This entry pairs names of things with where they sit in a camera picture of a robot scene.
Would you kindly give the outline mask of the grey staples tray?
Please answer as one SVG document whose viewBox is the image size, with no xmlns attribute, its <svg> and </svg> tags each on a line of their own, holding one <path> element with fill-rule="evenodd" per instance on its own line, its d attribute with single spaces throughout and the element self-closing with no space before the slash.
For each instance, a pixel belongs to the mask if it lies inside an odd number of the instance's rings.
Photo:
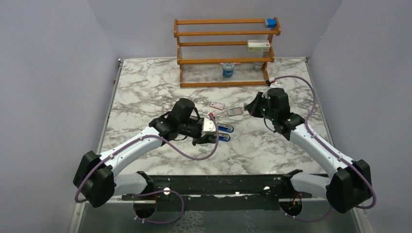
<svg viewBox="0 0 412 233">
<path fill-rule="evenodd" d="M 243 112 L 244 112 L 244 109 L 242 107 L 234 107 L 234 108 L 227 109 L 227 114 L 229 117 L 242 115 Z"/>
</svg>

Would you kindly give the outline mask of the blue stapler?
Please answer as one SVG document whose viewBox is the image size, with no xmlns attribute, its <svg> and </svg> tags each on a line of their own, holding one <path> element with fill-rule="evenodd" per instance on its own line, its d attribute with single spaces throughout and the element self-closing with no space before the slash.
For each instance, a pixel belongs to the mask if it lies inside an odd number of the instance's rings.
<svg viewBox="0 0 412 233">
<path fill-rule="evenodd" d="M 223 142 L 229 142 L 231 140 L 230 133 L 234 132 L 234 127 L 231 125 L 218 123 L 219 140 Z"/>
</svg>

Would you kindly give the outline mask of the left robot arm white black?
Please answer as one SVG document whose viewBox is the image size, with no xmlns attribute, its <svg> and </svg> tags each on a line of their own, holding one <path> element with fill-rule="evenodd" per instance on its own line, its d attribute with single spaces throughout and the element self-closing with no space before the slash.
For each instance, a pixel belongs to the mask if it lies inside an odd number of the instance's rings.
<svg viewBox="0 0 412 233">
<path fill-rule="evenodd" d="M 126 142 L 100 154 L 93 151 L 84 154 L 73 178 L 77 188 L 75 202 L 87 201 L 93 207 L 102 206 L 126 187 L 126 178 L 116 181 L 121 171 L 165 144 L 186 158 L 201 161 L 201 157 L 185 154 L 172 144 L 181 134 L 191 137 L 194 144 L 214 143 L 218 146 L 219 130 L 214 114 L 210 112 L 206 117 L 200 117 L 192 116 L 192 113 L 198 113 L 194 102 L 181 98 L 170 111 L 151 120 L 146 128 Z"/>
</svg>

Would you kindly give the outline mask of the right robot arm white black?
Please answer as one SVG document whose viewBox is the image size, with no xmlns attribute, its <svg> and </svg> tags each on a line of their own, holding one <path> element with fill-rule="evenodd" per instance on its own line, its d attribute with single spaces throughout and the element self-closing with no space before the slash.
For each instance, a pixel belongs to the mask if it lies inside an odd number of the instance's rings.
<svg viewBox="0 0 412 233">
<path fill-rule="evenodd" d="M 376 202 L 368 163 L 353 160 L 319 137 L 303 117 L 291 111 L 284 89 L 258 92 L 244 109 L 252 117 L 270 121 L 276 133 L 303 149 L 327 174 L 322 177 L 298 169 L 285 174 L 280 185 L 284 196 L 309 193 L 326 199 L 339 213 L 359 208 L 369 199 Z"/>
</svg>

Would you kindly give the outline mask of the white small jar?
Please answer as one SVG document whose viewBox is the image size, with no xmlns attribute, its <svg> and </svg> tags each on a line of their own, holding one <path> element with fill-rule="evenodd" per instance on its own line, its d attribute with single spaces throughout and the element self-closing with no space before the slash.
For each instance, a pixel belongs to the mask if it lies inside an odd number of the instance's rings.
<svg viewBox="0 0 412 233">
<path fill-rule="evenodd" d="M 255 62 L 254 63 L 254 69 L 255 70 L 262 70 L 262 67 L 265 63 L 264 62 Z"/>
</svg>

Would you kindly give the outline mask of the blue white cup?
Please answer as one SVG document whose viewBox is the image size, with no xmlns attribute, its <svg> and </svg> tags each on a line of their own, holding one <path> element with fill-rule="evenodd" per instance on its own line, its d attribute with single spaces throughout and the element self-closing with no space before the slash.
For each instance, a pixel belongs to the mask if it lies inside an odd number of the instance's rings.
<svg viewBox="0 0 412 233">
<path fill-rule="evenodd" d="M 226 78 L 233 76 L 235 63 L 222 63 L 222 75 Z"/>
</svg>

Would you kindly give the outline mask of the orange wooden shelf rack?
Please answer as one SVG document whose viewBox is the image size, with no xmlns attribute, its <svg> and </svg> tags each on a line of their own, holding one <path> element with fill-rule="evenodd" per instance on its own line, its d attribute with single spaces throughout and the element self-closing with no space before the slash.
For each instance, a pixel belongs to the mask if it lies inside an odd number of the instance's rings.
<svg viewBox="0 0 412 233">
<path fill-rule="evenodd" d="M 275 61 L 273 38 L 281 34 L 273 18 L 275 28 L 267 28 L 265 18 L 175 19 L 180 87 L 266 85 L 268 65 Z M 249 52 L 248 40 L 269 40 L 270 51 Z M 265 63 L 262 70 L 254 69 L 255 62 Z M 222 63 L 235 63 L 233 76 L 222 75 Z"/>
</svg>

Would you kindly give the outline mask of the white green carton box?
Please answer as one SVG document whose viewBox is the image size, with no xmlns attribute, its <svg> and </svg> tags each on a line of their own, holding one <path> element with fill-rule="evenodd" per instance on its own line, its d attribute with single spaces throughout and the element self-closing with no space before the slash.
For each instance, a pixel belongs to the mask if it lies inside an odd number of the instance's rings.
<svg viewBox="0 0 412 233">
<path fill-rule="evenodd" d="M 268 52 L 271 45 L 269 40 L 248 40 L 247 47 L 249 52 Z"/>
</svg>

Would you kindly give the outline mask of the blue box on top shelf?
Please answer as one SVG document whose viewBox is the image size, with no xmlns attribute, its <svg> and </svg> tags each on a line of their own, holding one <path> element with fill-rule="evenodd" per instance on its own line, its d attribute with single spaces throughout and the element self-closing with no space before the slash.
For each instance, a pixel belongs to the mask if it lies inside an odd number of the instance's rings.
<svg viewBox="0 0 412 233">
<path fill-rule="evenodd" d="M 275 28 L 277 26 L 277 20 L 275 18 L 266 18 L 264 23 L 267 28 Z"/>
</svg>

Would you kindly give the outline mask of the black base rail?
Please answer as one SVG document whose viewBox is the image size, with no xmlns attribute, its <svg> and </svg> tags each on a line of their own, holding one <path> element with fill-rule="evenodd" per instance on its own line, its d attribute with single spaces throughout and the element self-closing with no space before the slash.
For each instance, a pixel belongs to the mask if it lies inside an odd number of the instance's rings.
<svg viewBox="0 0 412 233">
<path fill-rule="evenodd" d="M 312 194 L 287 190 L 281 175 L 151 175 L 143 193 L 160 194 L 138 197 L 122 195 L 140 210 L 157 211 L 234 211 L 279 210 L 281 202 L 292 203 L 313 198 Z"/>
</svg>

